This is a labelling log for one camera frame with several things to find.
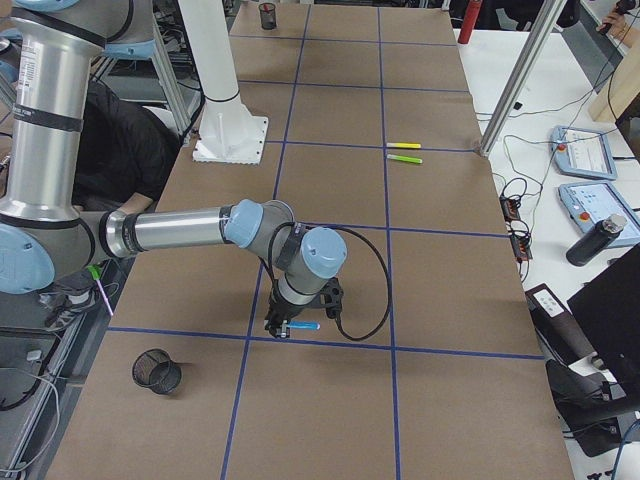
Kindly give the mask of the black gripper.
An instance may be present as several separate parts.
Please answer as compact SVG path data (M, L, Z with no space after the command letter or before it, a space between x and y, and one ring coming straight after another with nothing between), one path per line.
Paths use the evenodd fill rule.
M289 322L303 310L304 306L290 303L279 292L271 292L264 329L274 338L287 339L290 337Z

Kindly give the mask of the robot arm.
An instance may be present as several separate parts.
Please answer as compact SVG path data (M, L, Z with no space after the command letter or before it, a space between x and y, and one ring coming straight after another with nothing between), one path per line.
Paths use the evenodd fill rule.
M100 57L150 59L159 32L148 1L16 1L22 43L13 144L3 168L1 289L36 292L60 330L97 301L88 269L110 258L233 244L272 281L266 330L287 337L305 308L326 308L347 247L294 220L283 202L154 213L179 151L151 111L90 78Z

